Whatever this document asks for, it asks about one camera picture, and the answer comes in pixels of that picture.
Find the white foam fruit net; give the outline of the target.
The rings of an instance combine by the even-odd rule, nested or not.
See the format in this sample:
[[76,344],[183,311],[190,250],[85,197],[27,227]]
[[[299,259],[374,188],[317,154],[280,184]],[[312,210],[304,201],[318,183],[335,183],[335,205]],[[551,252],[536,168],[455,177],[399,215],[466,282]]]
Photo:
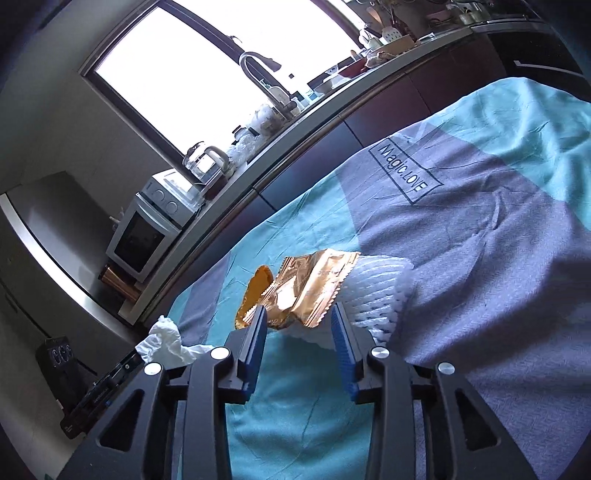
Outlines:
[[387,255],[361,255],[341,284],[335,301],[353,326],[370,332],[384,346],[394,333],[415,291],[411,260]]

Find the white tissue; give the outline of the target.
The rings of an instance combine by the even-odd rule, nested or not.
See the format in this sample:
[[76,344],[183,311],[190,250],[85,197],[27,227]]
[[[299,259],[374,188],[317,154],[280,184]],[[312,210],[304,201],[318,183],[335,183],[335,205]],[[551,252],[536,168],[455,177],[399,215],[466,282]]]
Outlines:
[[134,349],[145,364],[155,362],[169,370],[192,364],[201,355],[211,352],[213,346],[184,346],[176,323],[160,316]]

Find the gold snack wrapper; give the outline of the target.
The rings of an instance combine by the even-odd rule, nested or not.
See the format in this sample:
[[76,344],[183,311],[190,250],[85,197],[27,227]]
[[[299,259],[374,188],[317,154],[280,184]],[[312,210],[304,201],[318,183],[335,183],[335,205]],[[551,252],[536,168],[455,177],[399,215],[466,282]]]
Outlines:
[[320,326],[359,258],[359,252],[332,248],[284,258],[260,299],[270,327],[283,330],[292,323],[308,329]]

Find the orange peel piece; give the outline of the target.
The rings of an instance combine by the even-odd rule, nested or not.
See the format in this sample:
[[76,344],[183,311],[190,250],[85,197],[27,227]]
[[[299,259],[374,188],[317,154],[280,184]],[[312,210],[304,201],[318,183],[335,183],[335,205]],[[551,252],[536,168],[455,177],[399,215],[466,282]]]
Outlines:
[[249,312],[252,307],[256,306],[257,301],[263,295],[263,292],[270,287],[273,282],[273,272],[270,267],[261,265],[256,269],[256,273],[252,276],[247,284],[245,295],[242,297],[242,304],[238,308],[238,312],[235,314],[235,329],[242,329],[247,326],[245,322],[246,313]]

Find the chrome kitchen faucet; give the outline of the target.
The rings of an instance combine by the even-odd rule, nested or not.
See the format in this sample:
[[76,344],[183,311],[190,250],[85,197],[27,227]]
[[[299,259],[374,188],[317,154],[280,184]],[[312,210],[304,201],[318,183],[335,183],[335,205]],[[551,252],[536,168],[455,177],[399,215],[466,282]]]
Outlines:
[[239,56],[238,65],[245,76],[266,95],[274,110],[287,122],[293,121],[297,103],[273,76],[273,72],[280,71],[280,63],[257,52],[245,51]]

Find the black box with dials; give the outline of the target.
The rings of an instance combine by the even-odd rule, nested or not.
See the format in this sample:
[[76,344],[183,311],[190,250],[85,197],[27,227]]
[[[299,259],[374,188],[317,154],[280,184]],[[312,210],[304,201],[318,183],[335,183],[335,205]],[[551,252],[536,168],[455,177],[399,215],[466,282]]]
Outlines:
[[46,339],[36,349],[35,359],[61,410],[70,414],[88,393],[96,375],[77,359],[67,337]]

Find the white microwave oven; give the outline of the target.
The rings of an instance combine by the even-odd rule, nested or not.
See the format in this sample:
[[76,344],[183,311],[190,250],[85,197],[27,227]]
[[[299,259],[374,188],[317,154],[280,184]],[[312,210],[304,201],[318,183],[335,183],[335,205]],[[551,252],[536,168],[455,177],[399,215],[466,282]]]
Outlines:
[[119,221],[107,257],[134,280],[144,281],[203,203],[197,185],[178,171],[152,175]]

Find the glass electric kettle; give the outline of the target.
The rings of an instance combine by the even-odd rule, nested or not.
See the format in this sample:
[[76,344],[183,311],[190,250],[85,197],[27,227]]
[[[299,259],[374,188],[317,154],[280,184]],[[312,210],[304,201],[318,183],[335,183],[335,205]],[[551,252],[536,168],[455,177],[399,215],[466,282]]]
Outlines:
[[193,176],[194,184],[206,185],[218,174],[229,178],[235,167],[228,154],[215,146],[202,147],[202,141],[197,141],[185,153],[182,165]]

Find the silver refrigerator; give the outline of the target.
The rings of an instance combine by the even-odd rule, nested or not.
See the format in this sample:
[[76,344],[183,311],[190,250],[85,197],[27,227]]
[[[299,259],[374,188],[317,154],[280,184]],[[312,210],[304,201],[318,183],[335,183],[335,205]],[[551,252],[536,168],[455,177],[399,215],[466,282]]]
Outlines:
[[139,342],[118,311],[124,298],[99,278],[112,236],[108,215],[66,172],[1,196],[1,291],[46,337],[69,339],[100,376]]

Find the teal patterned tablecloth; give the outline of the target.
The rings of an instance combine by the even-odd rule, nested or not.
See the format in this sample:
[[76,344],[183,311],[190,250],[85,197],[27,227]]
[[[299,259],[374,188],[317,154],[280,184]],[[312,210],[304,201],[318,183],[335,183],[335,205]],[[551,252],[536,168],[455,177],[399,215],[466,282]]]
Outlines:
[[325,248],[410,260],[394,351],[448,361],[542,479],[590,475],[590,105],[506,78],[380,135],[173,302],[187,345],[224,342],[259,266]]

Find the dark base cabinets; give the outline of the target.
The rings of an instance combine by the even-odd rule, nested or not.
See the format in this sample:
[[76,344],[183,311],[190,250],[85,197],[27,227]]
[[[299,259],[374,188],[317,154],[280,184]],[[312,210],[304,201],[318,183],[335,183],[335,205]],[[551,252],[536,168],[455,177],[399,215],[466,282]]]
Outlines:
[[187,268],[208,269],[356,151],[504,77],[528,77],[589,99],[590,42],[570,45],[542,21],[487,21],[441,34],[339,86],[204,206],[146,283],[128,321],[153,319]]

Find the window with dark frame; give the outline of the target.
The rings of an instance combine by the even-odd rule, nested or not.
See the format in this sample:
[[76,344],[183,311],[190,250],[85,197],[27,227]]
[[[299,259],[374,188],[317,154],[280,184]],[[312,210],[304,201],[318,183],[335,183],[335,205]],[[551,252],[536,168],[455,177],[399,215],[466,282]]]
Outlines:
[[238,65],[243,52],[280,63],[274,78],[304,96],[361,48],[362,28],[348,1],[143,1],[82,74],[177,166],[197,141],[228,146],[270,103]]

